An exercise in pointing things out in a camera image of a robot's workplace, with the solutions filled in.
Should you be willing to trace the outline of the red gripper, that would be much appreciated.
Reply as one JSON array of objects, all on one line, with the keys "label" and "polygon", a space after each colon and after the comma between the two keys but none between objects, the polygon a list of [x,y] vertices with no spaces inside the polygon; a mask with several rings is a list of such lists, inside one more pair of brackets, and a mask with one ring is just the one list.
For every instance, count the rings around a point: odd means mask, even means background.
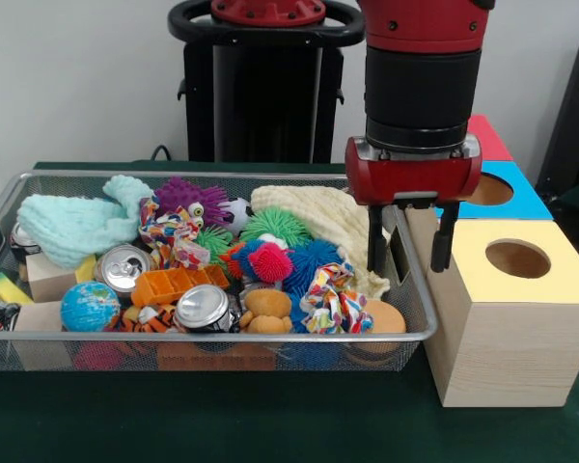
[{"label": "red gripper", "polygon": [[483,154],[478,138],[469,134],[460,147],[432,154],[387,151],[364,137],[351,137],[345,148],[345,174],[357,204],[369,205],[368,270],[385,271],[387,240],[383,209],[389,204],[444,204],[431,247],[430,269],[450,267],[459,202],[479,184]]}]

